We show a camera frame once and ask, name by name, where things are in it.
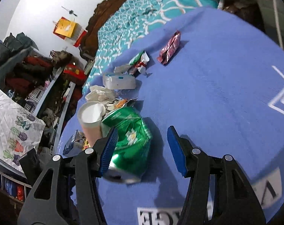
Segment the trash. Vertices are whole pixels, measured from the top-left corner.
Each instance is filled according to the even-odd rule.
[[[87,148],[91,148],[91,145],[89,144],[89,141],[86,139],[84,146],[82,147],[82,150],[84,151]]]
[[[105,87],[93,85],[90,87],[90,93],[85,96],[87,101],[107,101],[116,98],[113,90],[109,90]]]
[[[78,121],[91,146],[102,138],[100,124],[105,112],[104,105],[98,101],[83,104],[77,112]]]
[[[136,183],[147,169],[151,132],[133,107],[110,112],[102,123],[118,129],[118,142],[104,176],[113,182]]]
[[[176,31],[172,38],[168,41],[167,45],[160,51],[160,55],[157,59],[163,65],[168,63],[178,49],[180,44],[180,35],[180,32]]]
[[[128,103],[130,103],[130,102],[133,102],[133,104],[134,104],[134,102],[137,99],[138,98],[135,98],[135,99],[118,99],[118,98],[116,98],[116,99],[109,101],[107,103],[103,102],[103,104],[104,104],[104,107],[106,108],[106,111],[110,112],[110,111],[113,111],[113,110],[116,110],[116,109],[119,109],[119,108],[122,108],[122,107],[126,107],[126,106],[128,106]]]
[[[110,90],[130,90],[136,87],[136,78],[125,73],[105,73],[102,82]]]
[[[84,146],[85,136],[83,132],[76,130],[75,134],[71,136],[65,145],[63,155],[66,157],[74,157],[78,155]]]
[[[12,180],[9,180],[8,178],[4,178],[4,189],[6,192],[12,196],[17,196],[17,184],[13,182]]]
[[[128,74],[134,75],[136,71],[139,71],[141,74],[146,75],[146,65],[149,62],[149,57],[145,51],[142,51],[135,55],[128,64],[115,67],[114,73],[125,73],[128,71]]]
[[[17,197],[18,200],[24,201],[24,186],[17,184]]]

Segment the clothes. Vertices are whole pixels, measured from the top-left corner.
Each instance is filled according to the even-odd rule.
[[[53,68],[53,65],[36,57],[26,57],[24,59],[24,62],[31,64],[31,65],[40,65],[42,67],[45,67],[47,69]]]
[[[51,69],[47,69],[40,65],[31,65],[31,64],[26,64],[26,63],[16,64],[14,71],[16,70],[19,70],[20,72],[26,72],[44,81],[51,73]]]
[[[45,82],[43,80],[35,78],[28,73],[23,73],[23,72],[20,72],[19,70],[14,70],[14,73],[17,77],[23,78],[23,79],[33,83],[36,87],[37,86],[44,86],[44,84],[45,84]]]
[[[23,97],[34,89],[34,84],[22,78],[6,78],[5,85]]]

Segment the plastic cup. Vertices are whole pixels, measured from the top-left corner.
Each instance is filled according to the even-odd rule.
[[[94,146],[98,139],[102,138],[100,124],[105,112],[104,105],[98,101],[90,101],[83,104],[77,112],[77,118],[82,126],[82,131],[91,147]]]

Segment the blue tablecloth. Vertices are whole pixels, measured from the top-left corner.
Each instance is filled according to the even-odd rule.
[[[176,30],[181,47],[163,66],[156,57]],[[166,137],[170,125],[208,155],[231,154],[255,187],[269,221],[284,202],[284,52],[238,17],[210,8],[195,9],[152,31],[107,71],[141,50],[150,57],[148,77],[139,75],[137,88],[122,95],[139,97],[136,108],[153,134],[149,167],[139,184],[98,180],[107,223],[176,224],[189,179],[176,169]],[[94,84],[101,86],[102,77]],[[78,108],[84,102],[83,97]],[[74,116],[58,153],[76,129],[81,127]]]

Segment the tote bag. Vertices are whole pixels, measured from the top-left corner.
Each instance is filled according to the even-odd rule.
[[[0,159],[20,172],[19,159],[37,151],[45,123],[0,90]]]

